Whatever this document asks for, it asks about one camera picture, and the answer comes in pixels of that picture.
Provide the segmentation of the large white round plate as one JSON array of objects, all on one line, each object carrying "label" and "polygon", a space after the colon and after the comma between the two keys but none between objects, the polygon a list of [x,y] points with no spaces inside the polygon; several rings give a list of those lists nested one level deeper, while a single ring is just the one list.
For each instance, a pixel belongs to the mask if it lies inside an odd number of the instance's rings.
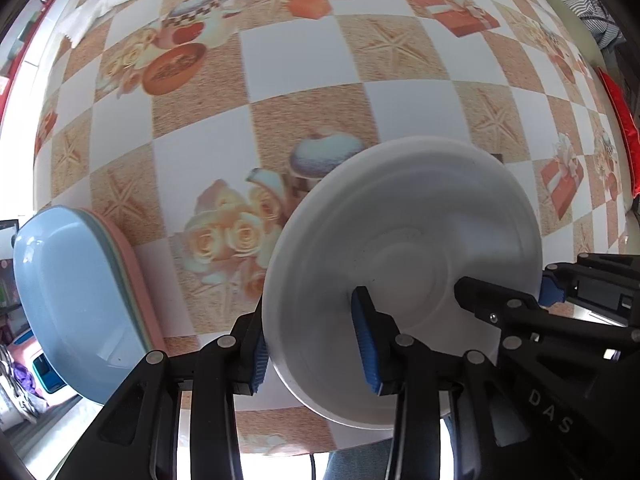
[{"label": "large white round plate", "polygon": [[469,276],[537,295],[541,272],[533,207],[495,156],[432,136],[378,144],[332,170],[286,222],[262,293],[270,358],[311,411],[385,430],[395,403],[364,376],[355,288],[431,349],[494,358],[497,330],[458,306],[454,284]]}]

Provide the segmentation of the green square plate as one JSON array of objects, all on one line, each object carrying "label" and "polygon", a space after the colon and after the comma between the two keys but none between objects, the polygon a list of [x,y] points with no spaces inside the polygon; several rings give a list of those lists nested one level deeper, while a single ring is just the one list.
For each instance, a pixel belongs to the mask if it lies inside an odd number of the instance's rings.
[{"label": "green square plate", "polygon": [[90,214],[88,210],[82,208],[78,209],[77,212],[81,215],[81,218],[83,218],[85,222],[87,222],[89,228],[92,229],[92,232],[96,234],[99,243],[103,247],[106,258],[110,263],[112,271],[115,275],[120,293],[122,294],[122,298],[124,298],[126,309],[129,313],[131,321],[134,323],[134,328],[136,329],[137,334],[140,336],[144,350],[153,350],[154,344],[152,338],[144,324],[141,312],[139,310],[136,294],[134,293],[134,289],[132,288],[124,260],[122,260],[122,255],[118,250],[117,244],[111,238],[111,234],[107,231],[107,229],[105,229],[103,223],[99,222],[99,220],[93,214]]}]

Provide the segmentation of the pink plate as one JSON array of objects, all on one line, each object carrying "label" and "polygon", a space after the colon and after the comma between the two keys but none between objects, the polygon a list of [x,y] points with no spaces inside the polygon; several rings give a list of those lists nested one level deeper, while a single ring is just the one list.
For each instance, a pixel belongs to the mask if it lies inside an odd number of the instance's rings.
[{"label": "pink plate", "polygon": [[122,255],[122,260],[124,260],[132,288],[134,289],[134,293],[136,294],[139,310],[141,312],[144,324],[152,338],[154,344],[153,350],[167,351],[162,331],[160,330],[160,323],[157,321],[155,310],[152,304],[151,296],[148,292],[148,289],[146,288],[144,276],[140,268],[136,253],[132,249],[129,240],[127,240],[125,234],[119,229],[118,226],[116,226],[114,222],[111,222],[111,220],[108,220],[106,217],[102,216],[102,214],[98,214],[95,211],[89,209],[86,210],[88,210],[90,214],[93,214],[99,220],[99,222],[103,223],[105,229],[107,229],[107,231],[111,234],[111,238],[117,244],[118,250]]}]

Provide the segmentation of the red cloth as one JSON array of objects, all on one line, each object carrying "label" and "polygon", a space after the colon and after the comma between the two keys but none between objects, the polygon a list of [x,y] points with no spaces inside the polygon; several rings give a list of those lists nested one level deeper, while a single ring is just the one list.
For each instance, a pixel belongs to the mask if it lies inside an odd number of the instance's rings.
[{"label": "red cloth", "polygon": [[640,193],[639,129],[634,123],[634,116],[632,116],[625,102],[620,86],[602,68],[598,67],[596,72],[612,104],[620,132],[622,133],[629,167],[631,197],[636,198]]}]

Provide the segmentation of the blue plate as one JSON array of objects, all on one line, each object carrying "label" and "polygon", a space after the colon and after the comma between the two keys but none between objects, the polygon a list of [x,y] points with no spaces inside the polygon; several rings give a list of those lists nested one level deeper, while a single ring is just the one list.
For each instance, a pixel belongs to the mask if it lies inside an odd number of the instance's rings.
[{"label": "blue plate", "polygon": [[104,404],[146,351],[103,247],[77,211],[47,208],[18,231],[14,275],[51,366],[81,396]]}]

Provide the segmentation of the pink plastic stool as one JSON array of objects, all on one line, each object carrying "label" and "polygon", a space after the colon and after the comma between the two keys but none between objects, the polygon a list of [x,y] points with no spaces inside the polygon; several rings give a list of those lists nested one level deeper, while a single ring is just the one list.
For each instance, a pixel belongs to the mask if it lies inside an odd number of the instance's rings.
[{"label": "pink plastic stool", "polygon": [[35,392],[47,398],[62,390],[66,383],[44,355],[40,343],[32,330],[25,330],[9,344],[9,352],[14,362],[20,363],[34,380]]}]

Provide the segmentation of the glass display cabinet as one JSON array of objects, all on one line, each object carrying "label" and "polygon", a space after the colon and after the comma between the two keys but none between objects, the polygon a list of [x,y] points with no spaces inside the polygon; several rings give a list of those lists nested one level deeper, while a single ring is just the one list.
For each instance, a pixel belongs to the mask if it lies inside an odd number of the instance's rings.
[{"label": "glass display cabinet", "polygon": [[14,309],[21,305],[17,291],[13,252],[20,224],[17,219],[0,221],[0,307]]}]

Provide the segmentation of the checkered patterned tablecloth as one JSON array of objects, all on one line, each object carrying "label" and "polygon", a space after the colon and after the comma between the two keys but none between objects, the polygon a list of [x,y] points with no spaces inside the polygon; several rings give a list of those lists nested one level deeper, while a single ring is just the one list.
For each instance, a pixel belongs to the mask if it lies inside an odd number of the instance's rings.
[{"label": "checkered patterned tablecloth", "polygon": [[34,206],[122,230],[171,353],[253,304],[318,177],[398,136],[501,159],[547,261],[639,248],[593,46],[551,0],[129,0],[54,52]]}]

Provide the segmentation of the striped fabric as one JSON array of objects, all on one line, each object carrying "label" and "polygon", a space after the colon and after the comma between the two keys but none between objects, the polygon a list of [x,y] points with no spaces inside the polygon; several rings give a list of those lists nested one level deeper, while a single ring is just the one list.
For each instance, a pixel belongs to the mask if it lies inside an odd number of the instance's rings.
[{"label": "striped fabric", "polygon": [[565,4],[590,31],[601,50],[625,40],[620,26],[600,0],[565,0]]}]

